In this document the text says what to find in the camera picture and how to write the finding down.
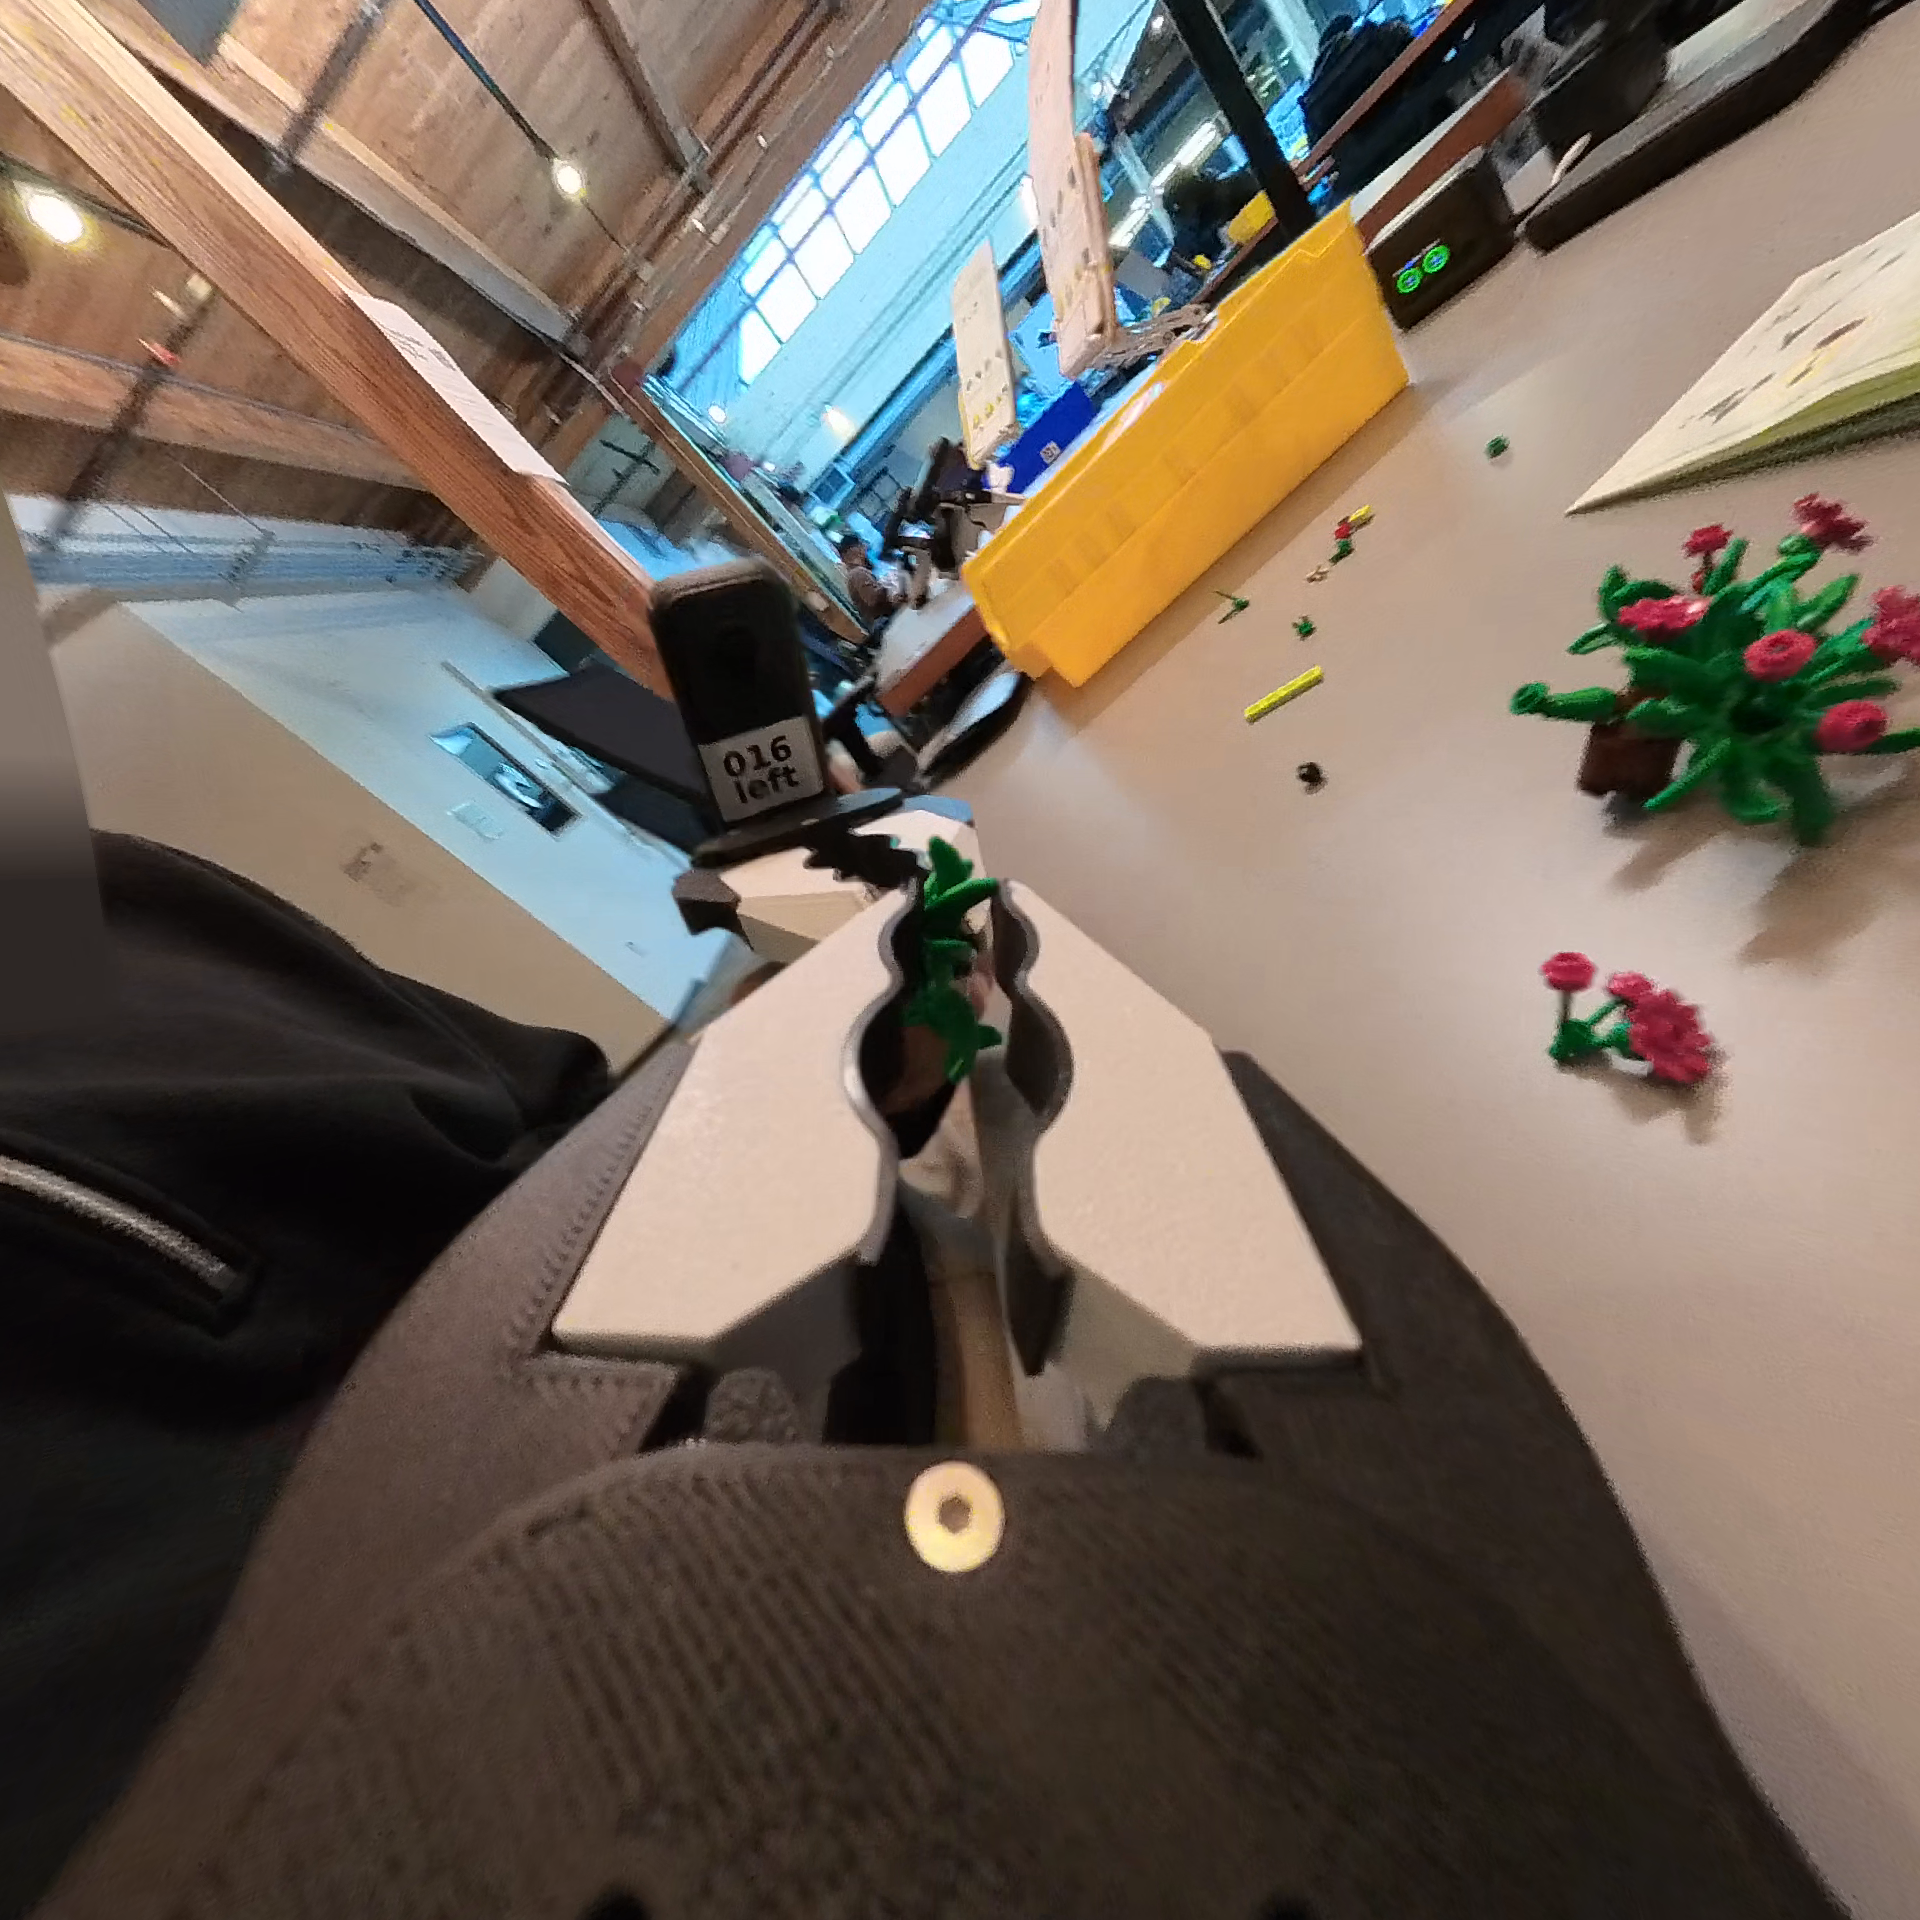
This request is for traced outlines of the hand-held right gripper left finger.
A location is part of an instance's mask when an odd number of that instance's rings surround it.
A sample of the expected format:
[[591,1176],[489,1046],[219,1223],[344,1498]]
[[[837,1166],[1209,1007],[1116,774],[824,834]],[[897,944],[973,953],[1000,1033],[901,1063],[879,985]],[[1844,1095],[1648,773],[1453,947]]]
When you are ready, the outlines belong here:
[[890,894],[691,1046],[551,1336],[719,1379],[763,1369],[829,1437],[921,1437],[921,1247],[866,1078],[898,1056],[908,894]]

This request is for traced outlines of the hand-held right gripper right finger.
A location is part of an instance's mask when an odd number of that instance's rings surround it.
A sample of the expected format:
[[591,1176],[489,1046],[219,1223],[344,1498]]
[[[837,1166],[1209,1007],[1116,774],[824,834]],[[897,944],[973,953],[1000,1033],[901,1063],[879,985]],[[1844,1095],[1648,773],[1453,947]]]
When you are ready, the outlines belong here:
[[1088,1446],[1141,1383],[1357,1363],[1212,1035],[1026,882],[1000,887],[992,961],[1007,1030],[977,1143],[1024,1434]]

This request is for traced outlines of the green toy leaf stem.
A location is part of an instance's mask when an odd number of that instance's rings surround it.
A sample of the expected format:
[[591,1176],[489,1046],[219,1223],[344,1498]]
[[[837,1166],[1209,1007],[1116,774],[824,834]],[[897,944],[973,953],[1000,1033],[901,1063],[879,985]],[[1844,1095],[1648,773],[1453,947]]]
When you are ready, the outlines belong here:
[[906,968],[903,1029],[938,1043],[952,1086],[964,1082],[978,1053],[1001,1042],[1000,1029],[985,1019],[992,967],[972,923],[973,911],[996,898],[996,878],[978,872],[954,840],[940,834],[929,839],[920,933]]

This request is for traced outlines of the pink toy flower sprig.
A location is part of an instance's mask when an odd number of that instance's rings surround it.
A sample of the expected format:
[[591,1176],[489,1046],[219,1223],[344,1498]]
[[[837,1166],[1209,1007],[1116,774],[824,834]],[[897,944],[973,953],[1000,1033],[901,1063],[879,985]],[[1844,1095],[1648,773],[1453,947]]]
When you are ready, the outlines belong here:
[[1581,951],[1554,951],[1541,977],[1557,997],[1548,1058],[1560,1067],[1616,1059],[1668,1088],[1699,1088],[1719,1049],[1691,999],[1642,970],[1600,973]]

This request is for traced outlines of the black flat panel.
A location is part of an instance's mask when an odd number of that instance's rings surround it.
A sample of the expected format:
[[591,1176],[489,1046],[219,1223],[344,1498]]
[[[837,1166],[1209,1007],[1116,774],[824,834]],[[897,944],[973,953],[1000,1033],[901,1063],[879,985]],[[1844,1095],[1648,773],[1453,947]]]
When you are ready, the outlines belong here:
[[688,854],[721,834],[681,709],[617,664],[595,659],[561,678],[497,688],[495,699],[564,749],[608,768],[612,785],[599,801],[626,826]]

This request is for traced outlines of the black and white machine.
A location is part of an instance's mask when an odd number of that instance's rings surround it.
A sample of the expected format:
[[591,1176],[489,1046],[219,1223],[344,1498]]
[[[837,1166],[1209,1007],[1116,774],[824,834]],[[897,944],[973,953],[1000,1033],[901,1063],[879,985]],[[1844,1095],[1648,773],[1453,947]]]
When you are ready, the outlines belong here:
[[880,555],[897,562],[903,607],[923,607],[940,585],[1024,504],[1013,469],[973,469],[961,440],[938,439],[880,528]]

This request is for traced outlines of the person's tan trousers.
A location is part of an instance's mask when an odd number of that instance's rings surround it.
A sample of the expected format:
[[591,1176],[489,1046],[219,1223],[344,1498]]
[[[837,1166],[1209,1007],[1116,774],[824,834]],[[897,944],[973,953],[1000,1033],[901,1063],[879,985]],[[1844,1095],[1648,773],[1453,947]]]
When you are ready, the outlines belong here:
[[935,1286],[935,1437],[972,1451],[1023,1451],[1015,1355],[992,1286]]

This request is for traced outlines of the wooden diagonal beam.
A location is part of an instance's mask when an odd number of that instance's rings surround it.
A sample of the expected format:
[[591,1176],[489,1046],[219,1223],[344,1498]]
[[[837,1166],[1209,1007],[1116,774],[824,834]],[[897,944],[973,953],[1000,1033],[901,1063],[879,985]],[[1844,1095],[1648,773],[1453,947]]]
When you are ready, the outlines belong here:
[[671,693],[640,565],[567,490],[507,469],[352,301],[367,291],[83,3],[3,3],[3,81],[628,674]]

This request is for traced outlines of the short printed sign board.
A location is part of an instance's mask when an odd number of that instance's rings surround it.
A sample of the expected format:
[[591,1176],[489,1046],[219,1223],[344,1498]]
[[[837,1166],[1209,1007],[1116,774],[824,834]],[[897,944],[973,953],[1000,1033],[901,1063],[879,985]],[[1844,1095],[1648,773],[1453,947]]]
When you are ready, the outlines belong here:
[[985,470],[1020,430],[1018,365],[991,237],[973,246],[952,283],[952,342],[968,462]]

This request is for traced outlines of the yellow plastic bin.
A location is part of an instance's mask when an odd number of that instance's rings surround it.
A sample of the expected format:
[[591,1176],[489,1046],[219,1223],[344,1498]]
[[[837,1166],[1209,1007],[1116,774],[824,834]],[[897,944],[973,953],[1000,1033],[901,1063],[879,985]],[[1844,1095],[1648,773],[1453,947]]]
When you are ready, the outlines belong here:
[[1085,686],[1407,383],[1339,202],[1163,354],[964,562],[987,634],[1029,678]]

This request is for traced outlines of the green plant with pink flowers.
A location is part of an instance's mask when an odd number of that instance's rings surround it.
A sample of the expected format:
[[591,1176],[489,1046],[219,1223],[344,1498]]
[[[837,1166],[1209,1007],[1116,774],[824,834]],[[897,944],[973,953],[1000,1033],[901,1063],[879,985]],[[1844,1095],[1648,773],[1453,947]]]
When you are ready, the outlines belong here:
[[1610,567],[1573,658],[1616,675],[1585,688],[1528,680],[1507,709],[1581,729],[1577,789],[1667,814],[1708,794],[1728,819],[1819,845],[1837,819],[1832,765],[1915,761],[1893,705],[1915,693],[1915,589],[1859,603],[1851,567],[1875,541],[1835,495],[1804,493],[1776,546],[1753,555],[1711,521],[1683,541],[1687,576]]

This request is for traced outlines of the black steel column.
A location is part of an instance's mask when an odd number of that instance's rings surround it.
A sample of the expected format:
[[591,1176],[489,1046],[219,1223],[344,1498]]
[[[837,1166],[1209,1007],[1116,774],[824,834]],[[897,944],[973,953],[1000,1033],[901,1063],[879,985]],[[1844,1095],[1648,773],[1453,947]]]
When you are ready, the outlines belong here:
[[1314,226],[1313,200],[1242,71],[1232,35],[1212,2],[1163,2],[1161,6],[1244,149],[1256,184],[1267,195],[1280,248],[1291,246]]

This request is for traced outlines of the black box with green lights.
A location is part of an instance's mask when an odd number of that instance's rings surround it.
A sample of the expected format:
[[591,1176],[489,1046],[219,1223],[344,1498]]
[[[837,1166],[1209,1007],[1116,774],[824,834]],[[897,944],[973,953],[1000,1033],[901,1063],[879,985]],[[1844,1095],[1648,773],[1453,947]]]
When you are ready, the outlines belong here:
[[1497,160],[1480,145],[1380,229],[1364,259],[1395,329],[1413,331],[1501,262],[1519,234]]

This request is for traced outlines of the open instruction booklet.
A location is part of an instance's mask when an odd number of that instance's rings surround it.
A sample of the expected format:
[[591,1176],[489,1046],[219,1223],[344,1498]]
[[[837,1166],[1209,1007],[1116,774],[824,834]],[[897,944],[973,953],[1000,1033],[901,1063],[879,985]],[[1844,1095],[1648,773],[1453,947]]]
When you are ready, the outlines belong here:
[[1800,275],[1568,514],[1915,430],[1917,217]]

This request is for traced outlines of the small dark wall window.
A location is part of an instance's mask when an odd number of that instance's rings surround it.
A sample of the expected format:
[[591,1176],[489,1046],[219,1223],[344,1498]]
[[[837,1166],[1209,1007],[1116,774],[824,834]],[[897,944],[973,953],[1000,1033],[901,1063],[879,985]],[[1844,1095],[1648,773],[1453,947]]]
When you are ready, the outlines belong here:
[[429,735],[447,757],[459,761],[500,801],[546,834],[563,834],[581,818],[579,808],[546,781],[509,757],[488,731],[474,723],[447,727]]

